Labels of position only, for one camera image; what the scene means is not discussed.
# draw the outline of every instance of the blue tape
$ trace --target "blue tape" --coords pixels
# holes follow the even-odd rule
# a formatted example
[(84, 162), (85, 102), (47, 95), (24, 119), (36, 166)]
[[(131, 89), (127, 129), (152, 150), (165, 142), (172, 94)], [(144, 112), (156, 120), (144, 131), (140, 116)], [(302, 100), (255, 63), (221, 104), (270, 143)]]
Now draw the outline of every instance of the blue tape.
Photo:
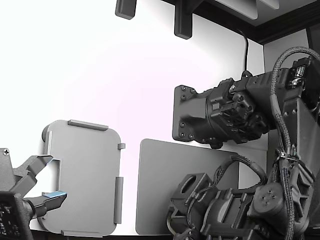
[(57, 198), (57, 197), (61, 197), (61, 196), (64, 196), (64, 195), (67, 195), (66, 192), (64, 191), (54, 191), (54, 192), (51, 192), (51, 193), (47, 193), (43, 196), (47, 197), (47, 198)]

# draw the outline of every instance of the black shelf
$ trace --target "black shelf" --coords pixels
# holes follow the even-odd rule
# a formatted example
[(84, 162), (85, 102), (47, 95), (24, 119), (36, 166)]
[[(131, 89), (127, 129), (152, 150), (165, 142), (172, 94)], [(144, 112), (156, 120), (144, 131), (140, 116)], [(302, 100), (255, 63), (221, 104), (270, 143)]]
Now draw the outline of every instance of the black shelf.
[[(116, 15), (132, 19), (135, 15), (136, 1), (117, 0)], [(254, 26), (204, 0), (161, 1), (175, 6), (174, 34), (184, 39), (192, 37), (192, 13), (236, 33), (239, 33), (240, 30), (248, 39), (261, 45), (320, 23), (320, 1), (318, 0), (258, 26)]]

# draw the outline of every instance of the black bracket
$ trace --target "black bracket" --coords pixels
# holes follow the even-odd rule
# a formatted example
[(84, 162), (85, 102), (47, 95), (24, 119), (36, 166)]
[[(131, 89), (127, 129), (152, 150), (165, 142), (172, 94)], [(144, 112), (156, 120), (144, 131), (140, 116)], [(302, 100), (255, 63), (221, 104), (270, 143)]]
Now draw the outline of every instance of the black bracket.
[(115, 15), (131, 20), (136, 14), (137, 0), (116, 0)]
[(0, 192), (19, 193), (23, 198), (36, 185), (37, 174), (53, 160), (50, 155), (34, 155), (13, 168), (9, 150), (0, 148)]
[(192, 37), (193, 13), (204, 0), (176, 0), (174, 35), (183, 39)]

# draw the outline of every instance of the mounting plate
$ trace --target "mounting plate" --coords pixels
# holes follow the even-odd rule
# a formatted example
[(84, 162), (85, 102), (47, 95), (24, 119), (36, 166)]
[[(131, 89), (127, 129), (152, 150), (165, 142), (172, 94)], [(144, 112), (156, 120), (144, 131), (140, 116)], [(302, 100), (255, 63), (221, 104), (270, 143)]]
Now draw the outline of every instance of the mounting plate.
[(125, 148), (108, 126), (57, 120), (42, 134), (44, 151), (59, 159), (63, 205), (38, 218), (49, 232), (74, 237), (110, 235), (121, 223), (120, 152)]

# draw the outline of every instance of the mounting bracket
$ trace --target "mounting bracket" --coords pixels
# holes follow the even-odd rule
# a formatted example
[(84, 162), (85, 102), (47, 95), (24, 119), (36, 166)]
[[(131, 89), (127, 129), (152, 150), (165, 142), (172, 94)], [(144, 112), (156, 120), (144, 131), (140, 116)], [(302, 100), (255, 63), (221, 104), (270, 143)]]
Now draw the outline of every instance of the mounting bracket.
[(137, 0), (116, 0), (115, 15), (131, 20), (136, 14)]
[[(176, 0), (174, 13), (174, 35), (182, 39), (192, 37), (193, 13), (204, 0)], [(137, 0), (117, 0), (115, 15), (132, 19), (136, 14)]]
[(176, 0), (174, 35), (183, 39), (192, 37), (193, 13), (204, 0)]

